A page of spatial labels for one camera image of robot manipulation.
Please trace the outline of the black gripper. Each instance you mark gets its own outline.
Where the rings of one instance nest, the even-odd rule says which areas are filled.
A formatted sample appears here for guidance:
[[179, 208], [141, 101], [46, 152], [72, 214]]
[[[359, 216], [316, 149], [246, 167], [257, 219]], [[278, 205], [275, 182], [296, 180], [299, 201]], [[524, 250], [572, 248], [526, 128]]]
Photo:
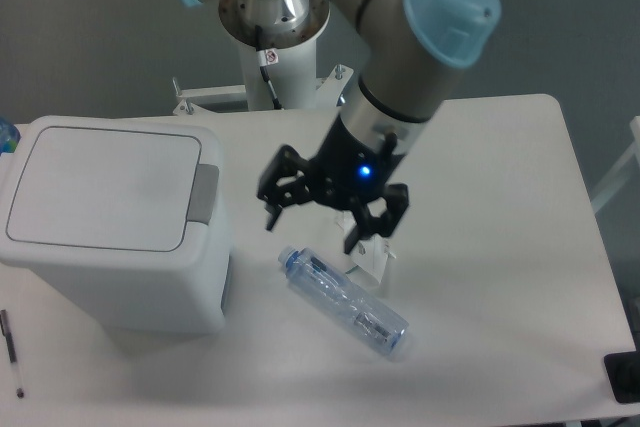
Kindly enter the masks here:
[[[282, 145], [259, 177], [256, 197], [265, 203], [266, 230], [272, 231], [285, 208], [317, 202], [349, 210], [355, 225], [344, 239], [345, 254], [374, 235], [393, 235], [409, 207], [409, 189], [391, 184], [391, 174], [404, 156], [397, 152], [396, 132], [386, 128], [381, 144], [368, 147], [336, 117], [316, 155], [307, 160]], [[382, 198], [385, 209], [373, 215], [368, 204]]]

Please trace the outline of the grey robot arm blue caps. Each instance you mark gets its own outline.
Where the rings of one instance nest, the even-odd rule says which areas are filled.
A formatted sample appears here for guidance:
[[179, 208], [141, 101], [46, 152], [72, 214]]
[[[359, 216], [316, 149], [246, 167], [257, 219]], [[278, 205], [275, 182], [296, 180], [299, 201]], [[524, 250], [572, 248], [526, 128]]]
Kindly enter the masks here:
[[262, 173], [257, 196], [271, 222], [313, 202], [348, 211], [346, 251], [389, 237], [409, 205], [391, 176], [464, 71], [481, 56], [501, 17], [499, 0], [182, 0], [216, 2], [243, 56], [253, 109], [316, 102], [315, 42], [338, 10], [370, 48], [324, 141], [310, 159], [282, 146]]

